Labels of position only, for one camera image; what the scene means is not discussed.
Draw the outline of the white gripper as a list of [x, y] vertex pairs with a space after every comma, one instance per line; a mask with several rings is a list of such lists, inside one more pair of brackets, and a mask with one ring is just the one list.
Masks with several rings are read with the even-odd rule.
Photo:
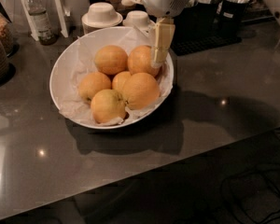
[[145, 7], [147, 13], [157, 18], [151, 33], [151, 66], [159, 68], [165, 62], [171, 46], [175, 25], [173, 17], [178, 16], [189, 0], [121, 0], [126, 7], [135, 4]]

